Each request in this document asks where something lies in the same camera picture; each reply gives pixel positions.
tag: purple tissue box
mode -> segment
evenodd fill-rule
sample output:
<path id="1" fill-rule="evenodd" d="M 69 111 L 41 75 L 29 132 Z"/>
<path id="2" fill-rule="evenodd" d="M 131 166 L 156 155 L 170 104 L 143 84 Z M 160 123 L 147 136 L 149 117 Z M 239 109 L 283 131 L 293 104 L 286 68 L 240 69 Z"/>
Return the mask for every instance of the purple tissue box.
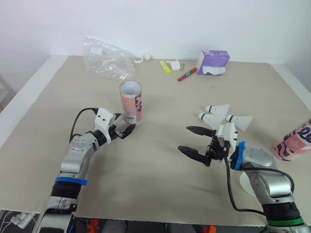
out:
<path id="1" fill-rule="evenodd" d="M 227 51 L 202 50 L 196 64 L 198 74 L 217 75 L 225 72 L 230 56 Z"/>

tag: table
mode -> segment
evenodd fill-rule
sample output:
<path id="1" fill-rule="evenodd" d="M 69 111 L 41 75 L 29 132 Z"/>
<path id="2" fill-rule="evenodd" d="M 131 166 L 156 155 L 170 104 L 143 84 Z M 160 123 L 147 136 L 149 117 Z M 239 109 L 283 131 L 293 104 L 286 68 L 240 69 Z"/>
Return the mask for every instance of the table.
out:
<path id="1" fill-rule="evenodd" d="M 208 138 L 186 126 L 207 124 L 197 115 L 206 105 L 230 103 L 231 114 L 254 120 L 238 140 L 270 151 L 273 142 L 310 117 L 310 111 L 269 64 L 229 62 L 221 76 L 184 71 L 164 74 L 159 60 L 135 65 L 134 80 L 142 84 L 143 120 L 125 140 L 100 148 L 91 160 L 79 196 L 77 216 L 215 225 L 264 225 L 262 216 L 237 213 L 227 193 L 225 167 L 205 167 L 181 154 L 185 145 L 206 149 Z M 118 82 L 88 76 L 83 59 L 69 57 L 23 116 L 0 149 L 0 209 L 40 212 L 50 195 L 64 155 L 72 122 L 85 107 L 122 112 Z M 118 120 L 119 126 L 124 121 Z M 76 133 L 92 130 L 94 115 L 81 115 Z M 311 157 L 278 168 L 295 180 L 295 200 L 311 224 Z M 245 193 L 240 172 L 232 172 L 233 194 L 240 208 L 261 210 Z"/>

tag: clear plastic bag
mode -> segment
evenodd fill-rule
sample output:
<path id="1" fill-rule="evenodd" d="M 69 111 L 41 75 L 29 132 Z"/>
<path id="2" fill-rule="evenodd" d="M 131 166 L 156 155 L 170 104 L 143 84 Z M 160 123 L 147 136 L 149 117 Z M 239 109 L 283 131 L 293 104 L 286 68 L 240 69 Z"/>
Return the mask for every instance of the clear plastic bag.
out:
<path id="1" fill-rule="evenodd" d="M 101 40 L 88 38 L 84 41 L 83 60 L 88 72 L 97 78 L 123 81 L 135 72 L 134 55 Z"/>

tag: red marker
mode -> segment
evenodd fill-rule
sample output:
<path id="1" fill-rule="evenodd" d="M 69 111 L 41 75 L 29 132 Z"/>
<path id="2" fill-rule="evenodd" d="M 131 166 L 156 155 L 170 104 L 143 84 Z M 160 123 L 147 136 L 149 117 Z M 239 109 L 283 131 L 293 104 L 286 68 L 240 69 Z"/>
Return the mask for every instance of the red marker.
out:
<path id="1" fill-rule="evenodd" d="M 190 74 L 196 72 L 196 70 L 197 70 L 196 67 L 195 67 L 195 68 L 192 68 L 192 69 L 189 70 L 187 73 L 185 73 L 183 76 L 181 76 L 181 77 L 178 79 L 178 81 L 180 82 L 180 81 L 184 80 L 184 79 L 185 79 L 186 77 L 188 77 Z"/>

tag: pink can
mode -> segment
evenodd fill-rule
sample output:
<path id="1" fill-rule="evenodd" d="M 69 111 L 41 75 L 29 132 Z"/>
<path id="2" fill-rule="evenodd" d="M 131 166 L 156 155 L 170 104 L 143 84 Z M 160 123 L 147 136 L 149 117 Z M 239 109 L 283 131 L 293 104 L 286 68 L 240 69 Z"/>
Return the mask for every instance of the pink can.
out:
<path id="1" fill-rule="evenodd" d="M 291 161 L 311 151 L 311 118 L 272 145 L 276 158 Z"/>
<path id="2" fill-rule="evenodd" d="M 142 99 L 141 85 L 136 81 L 125 81 L 119 86 L 122 107 L 124 109 L 124 120 L 129 124 L 141 122 Z"/>

